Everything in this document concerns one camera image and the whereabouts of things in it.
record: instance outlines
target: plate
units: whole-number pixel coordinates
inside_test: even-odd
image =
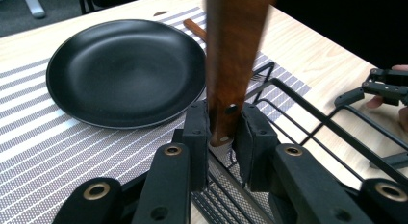
[[[116,129],[159,125],[182,113],[205,87],[205,53],[160,22],[118,20],[67,40],[51,58],[48,91],[67,114]]]

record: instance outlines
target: wooden table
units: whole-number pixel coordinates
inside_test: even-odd
[[[16,34],[0,39],[0,71],[10,70],[50,58],[57,48],[74,34],[106,21],[117,19],[153,19],[157,12],[173,12],[191,7],[205,9],[204,0],[140,0],[105,11],[80,16],[64,22],[41,27],[32,31]],[[333,101],[340,94],[361,85],[373,66],[356,57],[341,46],[314,32],[293,18],[277,9],[270,8],[268,25],[260,46],[260,50],[271,59],[290,71],[295,77],[307,84],[311,90],[305,99],[322,112],[328,114],[334,109]],[[397,107],[383,106],[377,110],[368,110],[363,100],[355,104],[355,108],[382,124],[391,133],[407,140],[397,123]],[[288,110],[294,119],[313,129],[317,121],[304,115],[299,106]],[[381,156],[400,152],[398,148],[385,148],[387,142],[377,137],[370,130],[347,113],[341,113],[336,120],[344,128],[360,137]],[[279,118],[277,123],[291,129],[285,119]],[[302,137],[293,130],[294,137]],[[345,162],[353,165],[365,177],[383,177],[377,170],[369,168],[368,161],[351,148],[345,148],[340,141],[332,137],[330,132],[319,133],[326,144],[335,146]],[[331,158],[315,148],[306,145],[326,167],[329,168],[345,184],[358,187],[360,183],[339,166]],[[408,169],[402,169],[408,175]],[[198,212],[193,212],[192,223],[203,221]]]

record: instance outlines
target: human hand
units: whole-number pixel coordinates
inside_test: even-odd
[[[401,71],[408,71],[408,64],[399,64],[394,65],[392,70],[401,70]],[[374,96],[371,100],[366,103],[366,106],[370,109],[378,108],[383,104],[383,97],[382,96]],[[408,107],[404,107],[399,110],[399,123],[404,129],[405,132],[408,133]]]

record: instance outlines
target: wooden handle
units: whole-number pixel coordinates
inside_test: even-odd
[[[207,0],[210,144],[233,140],[271,0]]]
[[[206,32],[203,29],[201,29],[200,26],[195,24],[194,21],[192,21],[191,19],[186,19],[186,20],[183,21],[183,24],[184,24],[184,26],[186,26],[186,28],[191,30],[195,35],[200,37],[204,42],[207,42]]]

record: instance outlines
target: placemat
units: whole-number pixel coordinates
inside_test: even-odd
[[[187,18],[205,29],[205,13],[199,8],[157,20],[182,30],[205,49],[205,43],[184,27]],[[156,149],[170,142],[174,129],[183,128],[183,114],[159,127],[126,131],[75,120],[47,91],[48,61],[0,70],[1,223],[50,223],[75,187],[94,177],[112,177],[125,184],[147,171]],[[258,53],[254,69],[267,62],[271,59]],[[301,95],[310,89],[278,64],[273,77]],[[252,81],[248,90],[259,84]],[[263,96],[279,102],[284,111],[293,104],[278,90]],[[273,120],[278,116],[261,110]]]

